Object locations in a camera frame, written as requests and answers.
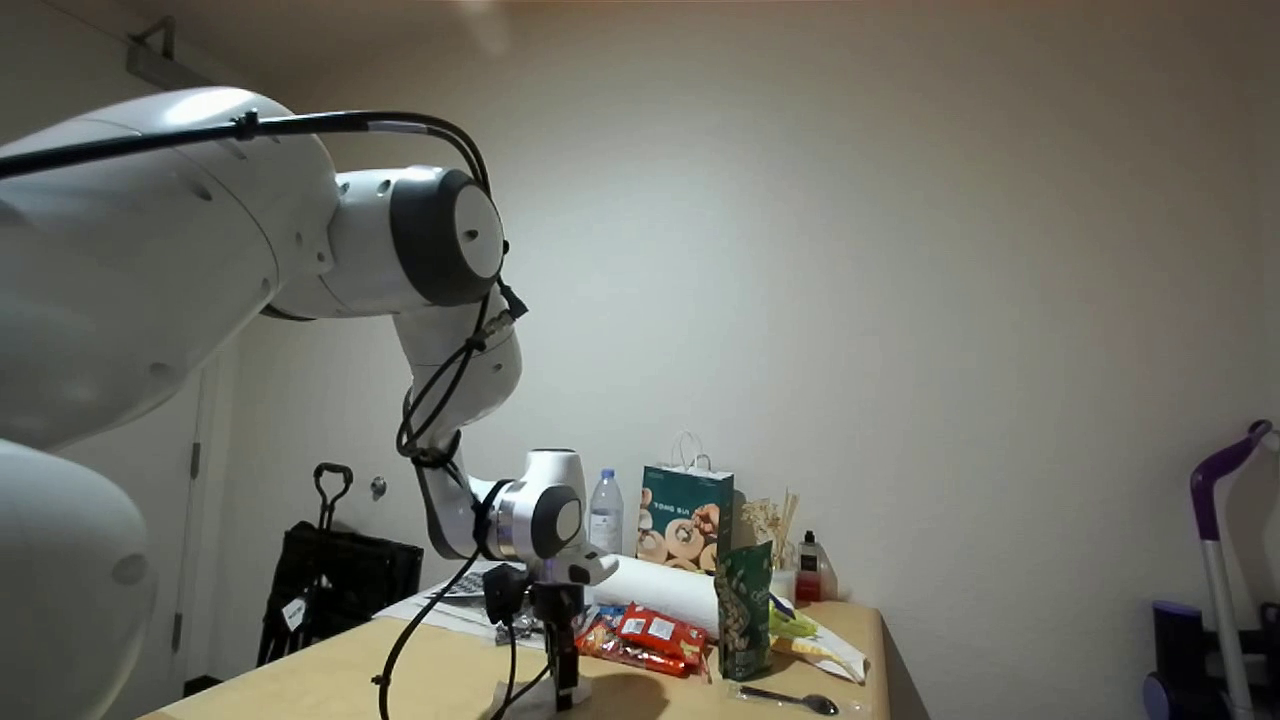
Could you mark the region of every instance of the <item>black bag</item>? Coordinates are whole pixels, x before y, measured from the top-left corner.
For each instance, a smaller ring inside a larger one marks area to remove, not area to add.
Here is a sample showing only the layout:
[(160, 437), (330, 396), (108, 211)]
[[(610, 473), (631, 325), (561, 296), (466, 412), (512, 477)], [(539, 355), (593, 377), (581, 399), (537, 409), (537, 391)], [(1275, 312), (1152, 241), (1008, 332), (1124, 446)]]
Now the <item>black bag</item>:
[(330, 508), (342, 494), (329, 495), (318, 485), (324, 473), (338, 473), (342, 494), (351, 489), (351, 467), (315, 467), (324, 528), (292, 523), (282, 533), (255, 666), (362, 623), (373, 612), (415, 592), (424, 548), (330, 533)]

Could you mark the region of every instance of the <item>red package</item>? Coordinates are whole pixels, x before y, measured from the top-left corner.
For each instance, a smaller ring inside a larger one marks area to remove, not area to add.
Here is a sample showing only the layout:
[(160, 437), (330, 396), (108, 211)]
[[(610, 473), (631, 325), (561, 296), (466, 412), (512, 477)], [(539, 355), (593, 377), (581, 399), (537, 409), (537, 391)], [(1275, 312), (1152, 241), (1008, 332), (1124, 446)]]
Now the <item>red package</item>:
[(699, 634), (694, 623), (681, 623), (672, 616), (659, 616), (652, 610), (631, 603), (620, 623), (616, 623), (620, 642), (647, 650), (657, 658), (668, 662), (682, 662), (686, 668), (699, 668), (709, 658), (709, 634)]
[(686, 677), (691, 672), (681, 658), (659, 658), (659, 654), (647, 654), (647, 650), (637, 650), (637, 646), (620, 642), (610, 620), (603, 620), (603, 616), (593, 616), (574, 634), (574, 654), (609, 658), (609, 662), (637, 666), (637, 668), (665, 672), (665, 677)]

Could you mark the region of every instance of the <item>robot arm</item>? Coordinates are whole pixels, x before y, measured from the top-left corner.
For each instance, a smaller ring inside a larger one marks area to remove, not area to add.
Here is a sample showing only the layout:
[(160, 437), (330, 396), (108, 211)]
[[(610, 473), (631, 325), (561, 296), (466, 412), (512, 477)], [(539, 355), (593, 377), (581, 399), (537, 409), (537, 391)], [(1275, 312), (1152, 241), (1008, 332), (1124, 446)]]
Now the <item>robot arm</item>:
[[(0, 149), (0, 446), (56, 447), (164, 406), (262, 310), (298, 321), (390, 315), (415, 377), (401, 452), (420, 473), (434, 553), (528, 562), (545, 583), (599, 580), (581, 533), (583, 473), (570, 452), (530, 452), (521, 482), (466, 482), (453, 463), (459, 423), (521, 381), (521, 303), (500, 284), (502, 236), (485, 177), (335, 177), (310, 132), (273, 136), (258, 117), (289, 108), (200, 88), (100, 108)], [(178, 132), (187, 143), (146, 153), (100, 143)], [(56, 457), (25, 452), (20, 477), (58, 485), (69, 473)], [(0, 473), (0, 502), (20, 489)], [(14, 538), (47, 538), (25, 533), (28, 518), (2, 508), (0, 523), (14, 523)], [(13, 546), (0, 562), (35, 569), (38, 553)], [(47, 590), (25, 592), (35, 603), (0, 610), (13, 623), (25, 620), (7, 610), (38, 610)], [(32, 698), (38, 679), (13, 672), (0, 700)]]

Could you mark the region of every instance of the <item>bottle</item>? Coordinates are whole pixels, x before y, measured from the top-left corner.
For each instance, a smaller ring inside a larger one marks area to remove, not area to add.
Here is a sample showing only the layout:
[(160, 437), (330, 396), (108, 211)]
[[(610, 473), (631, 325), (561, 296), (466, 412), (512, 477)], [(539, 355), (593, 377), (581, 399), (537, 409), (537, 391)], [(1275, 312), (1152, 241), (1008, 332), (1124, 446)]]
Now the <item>bottle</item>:
[(796, 574), (796, 603), (814, 603), (814, 601), (824, 601), (824, 575), (814, 574), (814, 538), (804, 533), (801, 574)]
[(625, 553), (625, 494), (616, 489), (610, 467), (599, 467), (588, 511), (588, 542), (596, 546), (596, 553)]

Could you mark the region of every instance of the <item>black cable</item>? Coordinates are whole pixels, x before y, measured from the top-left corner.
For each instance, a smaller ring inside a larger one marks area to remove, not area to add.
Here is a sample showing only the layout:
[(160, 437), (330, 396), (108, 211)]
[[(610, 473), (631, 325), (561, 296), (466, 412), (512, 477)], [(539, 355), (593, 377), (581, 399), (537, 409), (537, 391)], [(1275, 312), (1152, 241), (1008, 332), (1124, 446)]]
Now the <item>black cable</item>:
[(459, 485), (459, 489), (466, 485), (466, 482), (465, 482), (465, 467), (456, 467), (456, 462), (442, 463), (442, 477), (446, 477), (453, 485)]
[(308, 117), (255, 117), (244, 114), (226, 126), (208, 126), (208, 130), (176, 130), (176, 132), (141, 132), (141, 136), (108, 136), (108, 140), (83, 140), (83, 143), (58, 143), (58, 149), (38, 149), (38, 153), (20, 153), (20, 155), (0, 155), (0, 182), (7, 177), (32, 177), (32, 172), (51, 172), (51, 167), (73, 167), (73, 164), (95, 164), (95, 161), (117, 161), (117, 155), (141, 155), (156, 149), (183, 149), (183, 143), (213, 143), (213, 140), (255, 140), (255, 136), (335, 136), (335, 132), (420, 132), (453, 143), (472, 182), (492, 197), (487, 184), (487, 164), (479, 143), (440, 122), (440, 117), (420, 117), (420, 114), (308, 114)]
[(502, 700), (492, 720), (500, 720), (512, 703), (521, 703), (545, 677), (552, 672), (552, 666), (545, 666), (512, 700)]
[(507, 623), (507, 642), (512, 642), (512, 658), (507, 658), (507, 688), (502, 688), (502, 703), (500, 703), (500, 707), (507, 707), (507, 703), (512, 703), (512, 693), (517, 693), (517, 658), (521, 658), (521, 650), (517, 650), (517, 620)]
[(377, 684), (377, 717), (381, 717), (381, 720), (390, 720), (390, 677), (396, 677), (396, 662), (401, 662), (403, 646), (412, 642), (415, 623), (424, 623), (424, 620), (430, 616), (430, 610), (440, 603), (440, 595), (446, 595), (453, 583), (459, 583), (459, 580), (472, 574), (476, 562), (479, 562), (479, 553), (472, 553), (472, 558), (446, 575), (446, 583), (442, 583), (434, 595), (427, 595), (427, 603), (401, 627), (401, 635), (396, 635), (396, 646), (390, 646), (390, 654), (387, 654), (387, 662), (384, 662), (384, 672), (373, 677), (373, 684)]
[[(415, 457), (415, 441), (427, 437), (427, 428), (440, 421), (440, 412), (446, 409), (453, 391), (459, 390), (459, 381), (466, 377), (466, 365), (472, 355), (479, 351), (479, 330), (485, 330), (485, 315), (487, 315), (487, 296), (479, 302), (479, 312), (476, 312), (476, 330), (472, 338), (424, 381), (424, 390), (406, 391), (403, 396), (403, 412), (401, 412), (401, 431), (396, 431), (396, 447), (401, 457)], [(420, 412), (420, 406), (430, 396), (430, 390), (440, 386), (440, 377), (453, 374), (446, 390), (440, 391), (434, 409), (412, 428), (412, 418)]]

